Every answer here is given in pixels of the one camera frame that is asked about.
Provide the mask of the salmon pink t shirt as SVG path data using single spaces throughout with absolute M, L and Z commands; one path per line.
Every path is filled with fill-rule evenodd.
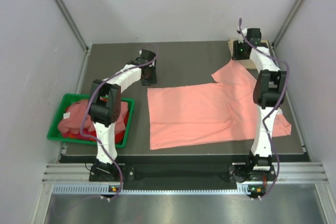
M 236 61 L 212 77 L 213 83 L 148 89 L 151 150 L 255 138 L 255 77 Z

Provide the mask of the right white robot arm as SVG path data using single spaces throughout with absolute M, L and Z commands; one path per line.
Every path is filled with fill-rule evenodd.
M 254 64 L 258 78 L 253 90 L 257 107 L 257 130 L 245 166 L 245 174 L 252 180 L 274 172 L 272 165 L 272 135 L 276 115 L 284 101 L 287 72 L 280 70 L 270 56 L 270 50 L 261 41 L 259 28 L 239 28 L 238 39 L 233 41 L 232 59 Z

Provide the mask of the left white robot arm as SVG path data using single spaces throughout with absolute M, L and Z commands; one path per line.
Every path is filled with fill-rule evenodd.
M 100 172 L 107 180 L 114 180 L 119 174 L 114 138 L 115 126 L 121 114 L 121 94 L 138 81 L 143 86 L 157 83 L 156 58 L 154 52 L 142 49 L 136 60 L 129 61 L 113 76 L 92 83 L 88 114 L 96 131 L 98 147 L 92 171 Z

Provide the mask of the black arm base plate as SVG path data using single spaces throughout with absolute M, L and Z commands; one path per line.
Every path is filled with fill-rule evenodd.
M 90 182 L 123 182 L 123 189 L 235 189 L 237 183 L 274 180 L 275 171 L 266 175 L 246 173 L 246 165 L 225 163 L 120 163 L 111 175 L 90 170 Z

